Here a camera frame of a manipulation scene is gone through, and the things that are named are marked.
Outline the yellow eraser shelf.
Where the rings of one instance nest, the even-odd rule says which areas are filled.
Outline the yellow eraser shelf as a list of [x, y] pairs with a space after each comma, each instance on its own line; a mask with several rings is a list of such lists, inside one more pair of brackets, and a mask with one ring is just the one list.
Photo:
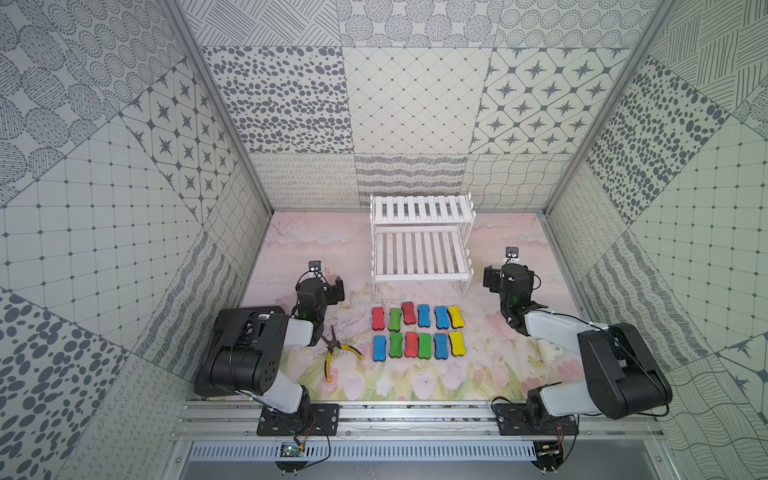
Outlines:
[[466, 355], [464, 337], [461, 331], [451, 331], [448, 334], [450, 342], [450, 351], [453, 357], [463, 357]]
[[461, 329], [465, 326], [464, 319], [458, 306], [448, 307], [447, 312], [453, 329]]

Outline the blue eraser top shelf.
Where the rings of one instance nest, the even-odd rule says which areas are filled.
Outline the blue eraser top shelf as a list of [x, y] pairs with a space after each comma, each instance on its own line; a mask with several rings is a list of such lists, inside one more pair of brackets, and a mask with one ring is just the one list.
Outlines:
[[446, 330], [451, 327], [451, 320], [448, 309], [445, 306], [436, 306], [434, 308], [435, 325], [439, 330]]
[[430, 307], [426, 304], [420, 304], [417, 307], [418, 326], [420, 328], [429, 328], [431, 326]]

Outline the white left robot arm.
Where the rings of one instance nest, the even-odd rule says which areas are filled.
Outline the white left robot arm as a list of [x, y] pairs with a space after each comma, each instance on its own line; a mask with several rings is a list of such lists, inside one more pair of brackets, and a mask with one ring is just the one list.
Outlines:
[[283, 418], [305, 422], [308, 390], [280, 371], [283, 349], [314, 347], [325, 330], [327, 308], [345, 299], [341, 278], [319, 273], [298, 282], [297, 304], [244, 307], [219, 312], [194, 393], [203, 398], [246, 395]]

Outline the green eraser top shelf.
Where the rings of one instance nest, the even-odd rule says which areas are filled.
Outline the green eraser top shelf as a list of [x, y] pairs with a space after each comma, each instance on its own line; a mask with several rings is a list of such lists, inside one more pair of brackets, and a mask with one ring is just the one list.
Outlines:
[[389, 311], [388, 330], [390, 332], [399, 332], [402, 327], [403, 312], [401, 308], [391, 308]]

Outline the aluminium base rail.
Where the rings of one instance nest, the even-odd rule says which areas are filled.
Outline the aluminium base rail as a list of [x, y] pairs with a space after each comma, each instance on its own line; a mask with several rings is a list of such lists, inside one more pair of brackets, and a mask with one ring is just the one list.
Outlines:
[[324, 461], [550, 461], [588, 447], [667, 461], [659, 424], [569, 415], [528, 420], [519, 401], [385, 401], [313, 405], [310, 434], [290, 433], [254, 401], [190, 400], [170, 438], [177, 458], [285, 463]]

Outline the white slatted two-tier shelf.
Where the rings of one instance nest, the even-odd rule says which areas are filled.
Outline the white slatted two-tier shelf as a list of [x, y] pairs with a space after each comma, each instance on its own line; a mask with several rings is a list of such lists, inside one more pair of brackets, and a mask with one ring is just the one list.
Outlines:
[[372, 195], [369, 205], [374, 297], [379, 285], [393, 282], [454, 282], [466, 294], [474, 275], [471, 195]]

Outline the yellow eraser top shelf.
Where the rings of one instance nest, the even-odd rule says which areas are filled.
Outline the yellow eraser top shelf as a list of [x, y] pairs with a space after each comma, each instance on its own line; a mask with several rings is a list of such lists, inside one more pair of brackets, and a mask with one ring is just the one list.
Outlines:
[[465, 326], [464, 319], [458, 306], [448, 307], [447, 312], [453, 329], [461, 329]]

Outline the blue eraser shelf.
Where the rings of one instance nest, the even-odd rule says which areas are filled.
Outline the blue eraser shelf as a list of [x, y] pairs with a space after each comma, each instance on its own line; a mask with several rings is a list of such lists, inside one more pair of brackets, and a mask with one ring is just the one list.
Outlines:
[[429, 328], [431, 326], [430, 307], [426, 304], [420, 304], [417, 307], [418, 326], [420, 328]]
[[449, 357], [448, 336], [444, 333], [433, 335], [434, 358], [437, 360], [447, 360]]
[[373, 338], [372, 359], [375, 362], [384, 362], [387, 358], [387, 338], [383, 335], [376, 335]]
[[439, 330], [446, 330], [451, 327], [451, 320], [448, 309], [445, 306], [436, 306], [434, 308], [435, 325]]

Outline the yellow handled pliers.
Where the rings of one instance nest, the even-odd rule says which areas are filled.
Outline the yellow handled pliers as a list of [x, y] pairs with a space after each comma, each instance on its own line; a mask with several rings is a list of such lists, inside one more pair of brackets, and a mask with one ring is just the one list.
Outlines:
[[332, 359], [333, 359], [334, 352], [336, 350], [351, 352], [360, 361], [364, 360], [363, 354], [357, 348], [355, 348], [355, 347], [353, 347], [353, 346], [351, 346], [351, 345], [349, 345], [347, 343], [343, 343], [343, 342], [341, 342], [337, 338], [334, 326], [331, 327], [330, 335], [329, 336], [322, 335], [321, 336], [321, 340], [325, 343], [326, 350], [327, 350], [326, 357], [325, 357], [325, 363], [324, 363], [324, 375], [325, 375], [325, 380], [326, 380], [327, 383], [331, 383], [332, 382], [331, 362], [332, 362]]

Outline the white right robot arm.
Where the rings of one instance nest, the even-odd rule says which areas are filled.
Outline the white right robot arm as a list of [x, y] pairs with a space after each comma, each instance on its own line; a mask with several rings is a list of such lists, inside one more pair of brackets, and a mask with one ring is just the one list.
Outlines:
[[554, 312], [533, 300], [536, 274], [518, 263], [487, 266], [483, 286], [499, 296], [500, 313], [519, 334], [579, 356], [583, 378], [530, 390], [530, 425], [570, 416], [621, 419], [667, 408], [672, 388], [642, 338], [629, 323], [599, 324]]

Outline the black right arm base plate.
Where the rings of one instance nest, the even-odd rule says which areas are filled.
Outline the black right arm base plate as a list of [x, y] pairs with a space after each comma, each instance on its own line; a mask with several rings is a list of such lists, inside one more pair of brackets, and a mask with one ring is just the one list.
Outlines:
[[577, 433], [572, 416], [553, 417], [539, 407], [497, 397], [490, 405], [502, 436], [573, 436]]

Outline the red eraser top shelf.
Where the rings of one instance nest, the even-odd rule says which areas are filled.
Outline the red eraser top shelf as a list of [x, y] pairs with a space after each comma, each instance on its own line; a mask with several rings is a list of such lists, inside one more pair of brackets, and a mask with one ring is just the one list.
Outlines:
[[416, 308], [413, 302], [403, 302], [401, 305], [403, 314], [403, 322], [406, 325], [413, 325], [417, 323]]
[[385, 312], [382, 307], [372, 309], [372, 329], [374, 331], [383, 331], [386, 328]]

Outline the red eraser shelf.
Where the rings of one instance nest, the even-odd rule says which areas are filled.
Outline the red eraser shelf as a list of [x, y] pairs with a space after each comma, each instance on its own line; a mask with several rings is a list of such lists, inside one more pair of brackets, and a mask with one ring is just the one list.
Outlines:
[[383, 331], [386, 328], [385, 312], [382, 307], [372, 309], [372, 329], [374, 331]]
[[406, 325], [413, 325], [417, 323], [416, 308], [413, 302], [403, 302], [401, 305], [403, 314], [403, 322]]
[[406, 358], [416, 358], [418, 356], [419, 334], [407, 332], [404, 339], [404, 356]]

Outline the green eraser shelf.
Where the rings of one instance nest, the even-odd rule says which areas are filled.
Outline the green eraser shelf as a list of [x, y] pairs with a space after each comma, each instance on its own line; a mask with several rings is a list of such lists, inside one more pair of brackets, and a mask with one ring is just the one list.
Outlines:
[[402, 327], [403, 312], [401, 308], [391, 308], [389, 311], [388, 330], [390, 332], [399, 332]]
[[431, 334], [420, 333], [418, 335], [417, 357], [419, 359], [432, 358], [432, 335]]
[[401, 358], [403, 356], [404, 337], [400, 332], [391, 332], [389, 336], [389, 357]]

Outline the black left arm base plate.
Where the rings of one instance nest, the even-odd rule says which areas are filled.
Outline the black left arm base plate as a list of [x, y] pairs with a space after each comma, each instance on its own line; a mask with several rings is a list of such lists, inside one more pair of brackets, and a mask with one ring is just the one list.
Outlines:
[[310, 403], [292, 414], [264, 408], [256, 432], [260, 437], [300, 436], [312, 427], [309, 436], [334, 436], [339, 414], [339, 404]]

